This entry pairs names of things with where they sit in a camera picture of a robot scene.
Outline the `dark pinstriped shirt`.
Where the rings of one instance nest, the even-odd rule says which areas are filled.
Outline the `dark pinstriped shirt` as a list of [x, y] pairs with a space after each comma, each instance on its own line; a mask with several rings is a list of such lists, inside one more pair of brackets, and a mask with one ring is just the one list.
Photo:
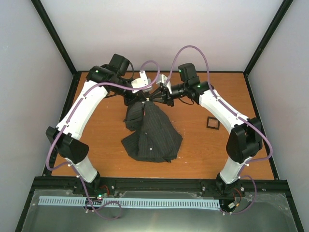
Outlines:
[[136, 102], [128, 106], [124, 123], [133, 133], [121, 143], [134, 160], [170, 163], [177, 158], [183, 138], [169, 117], [153, 102]]

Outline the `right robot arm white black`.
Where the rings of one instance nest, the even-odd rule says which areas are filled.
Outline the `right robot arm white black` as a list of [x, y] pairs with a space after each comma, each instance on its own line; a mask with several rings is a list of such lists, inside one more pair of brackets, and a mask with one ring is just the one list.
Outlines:
[[173, 86], [167, 76], [160, 74], [156, 77], [159, 87], [149, 99], [173, 106], [175, 99], [187, 96], [207, 109], [225, 127], [229, 134], [226, 144], [228, 158], [217, 174], [216, 188], [221, 195], [227, 195], [240, 179], [244, 167], [263, 147], [259, 134], [261, 122], [233, 108], [219, 95], [210, 80], [201, 82], [193, 63], [180, 65], [178, 70], [182, 83]]

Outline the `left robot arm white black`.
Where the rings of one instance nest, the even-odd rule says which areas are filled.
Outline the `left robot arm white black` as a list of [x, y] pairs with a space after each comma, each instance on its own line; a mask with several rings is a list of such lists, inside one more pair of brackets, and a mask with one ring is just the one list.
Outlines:
[[54, 128], [48, 127], [46, 130], [51, 144], [46, 158], [47, 169], [53, 171], [50, 157], [52, 152], [57, 152], [65, 159], [62, 165], [72, 167], [77, 177], [84, 181], [84, 190], [92, 195], [100, 190], [100, 175], [88, 157], [88, 145], [81, 142], [80, 138], [94, 110], [110, 91], [134, 99], [137, 92], [149, 84], [144, 70], [135, 80], [123, 79], [129, 65], [131, 62], [128, 59], [114, 54], [108, 64], [91, 68], [81, 93], [68, 113]]

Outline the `clear plastic sheet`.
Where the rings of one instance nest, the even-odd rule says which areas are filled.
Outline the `clear plastic sheet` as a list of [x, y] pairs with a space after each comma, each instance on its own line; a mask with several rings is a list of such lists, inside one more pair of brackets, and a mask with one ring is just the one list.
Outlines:
[[[121, 206], [38, 205], [40, 196], [83, 197], [70, 190], [39, 190], [26, 232], [295, 232], [284, 194], [247, 193], [234, 213], [207, 209], [135, 209]], [[133, 192], [120, 198], [207, 199], [192, 193]]]

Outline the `black square frame tray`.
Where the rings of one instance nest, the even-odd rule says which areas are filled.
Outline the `black square frame tray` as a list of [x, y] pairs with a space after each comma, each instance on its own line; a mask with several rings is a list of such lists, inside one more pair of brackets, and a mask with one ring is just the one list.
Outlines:
[[206, 128], [219, 130], [220, 129], [220, 121], [215, 117], [207, 117]]

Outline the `black enclosure frame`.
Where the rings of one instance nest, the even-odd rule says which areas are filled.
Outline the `black enclosure frame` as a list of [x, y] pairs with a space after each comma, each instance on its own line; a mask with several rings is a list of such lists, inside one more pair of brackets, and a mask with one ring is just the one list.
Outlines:
[[[65, 49], [65, 47], [64, 47], [64, 45], [61, 41], [56, 29], [55, 29], [52, 21], [50, 20], [48, 14], [47, 14], [47, 12], [46, 12], [43, 4], [42, 4], [42, 2], [39, 1], [39, 0], [34, 0], [32, 2], [32, 4], [35, 7], [37, 13], [39, 14], [39, 16], [40, 16], [42, 22], [44, 23], [45, 27], [47, 28], [50, 36], [52, 37], [55, 45], [57, 46], [59, 52], [61, 53], [61, 55], [62, 55], [66, 65], [68, 66], [70, 72], [73, 74], [73, 79], [72, 79], [72, 82], [71, 82], [71, 85], [70, 85], [70, 88], [69, 88], [69, 93], [67, 95], [67, 98], [66, 98], [66, 101], [64, 103], [63, 110], [62, 110], [61, 117], [64, 117], [64, 114], [68, 112], [69, 107], [73, 104], [73, 95], [77, 91], [77, 85], [78, 85], [78, 83], [81, 79], [82, 73], [81, 73], [81, 71], [77, 71], [75, 69], [75, 67], [72, 63], [72, 60], [69, 57], [69, 55], [68, 55], [68, 53], [67, 53], [67, 51], [66, 51], [66, 49]], [[281, 3], [281, 5], [280, 5], [279, 9], [277, 10], [273, 20], [271, 21], [270, 25], [268, 26], [261, 42], [259, 43], [259, 45], [256, 48], [252, 58], [250, 59], [249, 64], [247, 65], [245, 71], [243, 72], [246, 87], [249, 91], [250, 99], [251, 99], [251, 102], [253, 104], [254, 113], [256, 115], [258, 115], [259, 112], [258, 112], [258, 109], [256, 107], [256, 103], [255, 103], [255, 100], [254, 100], [254, 97], [253, 97], [252, 89], [251, 89], [251, 86], [249, 84], [248, 76], [249, 76], [250, 71], [253, 69], [254, 65], [258, 61], [258, 58], [260, 58], [263, 50], [265, 49], [266, 45], [270, 41], [270, 39], [271, 39], [272, 35], [274, 34], [275, 30], [277, 29], [278, 25], [282, 21], [284, 15], [286, 14], [288, 9], [290, 8], [291, 4], [292, 4], [292, 1], [290, 1], [290, 0], [284, 0]], [[295, 223], [296, 230], [298, 232], [302, 232], [304, 229], [303, 229], [302, 223], [300, 221], [300, 217], [298, 215], [298, 212], [297, 212], [294, 200], [292, 198], [292, 194], [290, 192], [288, 183], [287, 183], [286, 180], [280, 180], [279, 179], [279, 175], [278, 175], [277, 169], [275, 167], [274, 160], [270, 160], [269, 163], [270, 163], [270, 167], [271, 167], [271, 170], [272, 170], [272, 173], [273, 173], [275, 179], [274, 180], [257, 180], [256, 184], [257, 184], [257, 187], [258, 187], [258, 191], [261, 191], [262, 187], [268, 187], [269, 192], [271, 194], [273, 194], [273, 193], [285, 193], [285, 196], [287, 198], [287, 202], [289, 204], [289, 212], [292, 213], [292, 218], [293, 218], [293, 221]], [[48, 171], [47, 169], [44, 169], [42, 176], [51, 176], [51, 172]], [[25, 223], [26, 223], [27, 220], [30, 219], [29, 214], [30, 214], [30, 209], [32, 208], [31, 205], [30, 205], [30, 202], [33, 200], [34, 193], [36, 191], [39, 191], [39, 190], [41, 190], [41, 189], [36, 189], [34, 191], [30, 190], [29, 195], [28, 195], [27, 200], [26, 200], [26, 203], [25, 203], [25, 206], [24, 206], [24, 209], [22, 211], [21, 217], [20, 217], [19, 222], [17, 224], [17, 227], [15, 229], [17, 232], [22, 232], [22, 231], [27, 230]]]

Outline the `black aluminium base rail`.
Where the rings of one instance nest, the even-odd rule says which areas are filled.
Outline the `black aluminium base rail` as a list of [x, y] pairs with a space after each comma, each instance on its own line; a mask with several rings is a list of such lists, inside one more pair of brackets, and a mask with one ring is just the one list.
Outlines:
[[[100, 193], [115, 195], [125, 191], [154, 191], [154, 192], [189, 192], [201, 196], [222, 198], [231, 197], [237, 189], [242, 195], [253, 193], [254, 187], [251, 180], [240, 180], [230, 187], [225, 193], [220, 193], [214, 179], [151, 179], [151, 178], [101, 178], [96, 189], [86, 184], [90, 196]], [[41, 176], [34, 178], [31, 191], [36, 189], [69, 189], [74, 194], [84, 193], [80, 179], [76, 177]]]

